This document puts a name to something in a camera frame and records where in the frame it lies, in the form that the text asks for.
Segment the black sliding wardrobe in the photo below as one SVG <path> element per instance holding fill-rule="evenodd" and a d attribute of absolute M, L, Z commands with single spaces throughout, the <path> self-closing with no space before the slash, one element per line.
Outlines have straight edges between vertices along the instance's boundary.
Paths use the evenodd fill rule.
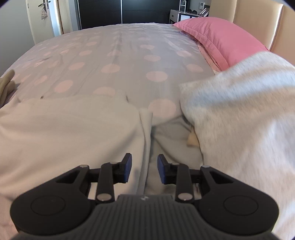
<path fill-rule="evenodd" d="M 77 3 L 83 29 L 121 23 L 168 23 L 170 10 L 180 5 L 174 0 L 81 0 Z"/>

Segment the white sweatshirt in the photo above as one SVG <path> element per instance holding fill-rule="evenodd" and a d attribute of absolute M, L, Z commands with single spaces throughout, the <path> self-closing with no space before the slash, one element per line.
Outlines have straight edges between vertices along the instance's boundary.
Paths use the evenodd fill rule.
<path fill-rule="evenodd" d="M 152 113 L 121 93 L 14 97 L 1 108 L 1 239 L 16 234 L 9 212 L 17 196 L 82 164 L 98 168 L 130 153 L 128 183 L 116 186 L 115 194 L 142 194 L 151 128 Z"/>

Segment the khaki folded garment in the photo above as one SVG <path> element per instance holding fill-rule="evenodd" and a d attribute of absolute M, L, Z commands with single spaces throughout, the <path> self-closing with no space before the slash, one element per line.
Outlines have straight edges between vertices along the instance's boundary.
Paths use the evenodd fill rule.
<path fill-rule="evenodd" d="M 11 69 L 4 76 L 1 77 L 0 107 L 4 106 L 6 98 L 15 89 L 15 82 L 13 81 L 14 76 L 15 76 L 15 71 L 13 69 Z"/>

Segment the light grey garment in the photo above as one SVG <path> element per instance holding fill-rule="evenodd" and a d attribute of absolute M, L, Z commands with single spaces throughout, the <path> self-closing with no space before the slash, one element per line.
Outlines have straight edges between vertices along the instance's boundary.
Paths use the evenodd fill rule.
<path fill-rule="evenodd" d="M 200 148 L 187 144 L 191 130 L 192 125 L 184 116 L 152 127 L 150 161 L 144 191 L 146 195 L 175 195 L 175 185 L 161 183 L 157 169 L 158 155 L 163 154 L 168 162 L 186 164 L 191 169 L 199 169 L 203 165 Z"/>

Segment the grey fleece blanket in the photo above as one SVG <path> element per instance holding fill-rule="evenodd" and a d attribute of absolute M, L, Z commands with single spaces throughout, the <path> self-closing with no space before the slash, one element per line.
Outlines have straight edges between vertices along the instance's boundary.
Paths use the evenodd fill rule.
<path fill-rule="evenodd" d="M 259 52 L 217 75 L 180 85 L 204 163 L 270 195 L 273 233 L 294 237 L 294 66 Z"/>

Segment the white door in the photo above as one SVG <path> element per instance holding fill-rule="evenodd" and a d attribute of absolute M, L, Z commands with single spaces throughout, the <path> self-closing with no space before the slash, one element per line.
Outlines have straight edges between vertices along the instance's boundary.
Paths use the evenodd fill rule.
<path fill-rule="evenodd" d="M 26 0 L 27 16 L 35 44 L 63 34 L 56 0 Z"/>

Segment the polka dot bed cover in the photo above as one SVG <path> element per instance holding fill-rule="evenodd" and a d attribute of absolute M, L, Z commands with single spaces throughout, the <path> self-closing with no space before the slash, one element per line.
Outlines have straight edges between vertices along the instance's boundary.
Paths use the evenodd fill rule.
<path fill-rule="evenodd" d="M 120 90 L 154 125 L 181 115 L 179 85 L 213 76 L 196 40 L 162 23 L 88 28 L 36 44 L 17 59 L 22 99 L 106 95 Z"/>

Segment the beige padded headboard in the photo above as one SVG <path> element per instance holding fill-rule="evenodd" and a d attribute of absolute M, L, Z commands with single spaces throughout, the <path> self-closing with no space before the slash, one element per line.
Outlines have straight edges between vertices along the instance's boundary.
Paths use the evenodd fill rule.
<path fill-rule="evenodd" d="M 294 64 L 294 10 L 277 1 L 212 0 L 209 16 L 243 28 L 265 47 Z"/>

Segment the white nightstand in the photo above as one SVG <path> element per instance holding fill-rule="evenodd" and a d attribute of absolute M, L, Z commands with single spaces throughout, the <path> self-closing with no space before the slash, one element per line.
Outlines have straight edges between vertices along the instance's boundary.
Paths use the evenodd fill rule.
<path fill-rule="evenodd" d="M 199 14 L 197 13 L 187 13 L 185 11 L 178 11 L 171 9 L 169 14 L 169 24 L 174 24 L 182 20 L 187 20 L 191 18 L 207 17 L 209 16 L 209 8 L 205 8 Z"/>

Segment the pink pillow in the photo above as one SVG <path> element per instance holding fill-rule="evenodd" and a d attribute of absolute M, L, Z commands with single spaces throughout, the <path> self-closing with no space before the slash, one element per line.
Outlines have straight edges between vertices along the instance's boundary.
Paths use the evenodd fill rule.
<path fill-rule="evenodd" d="M 222 71 L 253 54 L 268 51 L 246 30 L 222 18 L 190 18 L 174 26 L 199 41 Z"/>

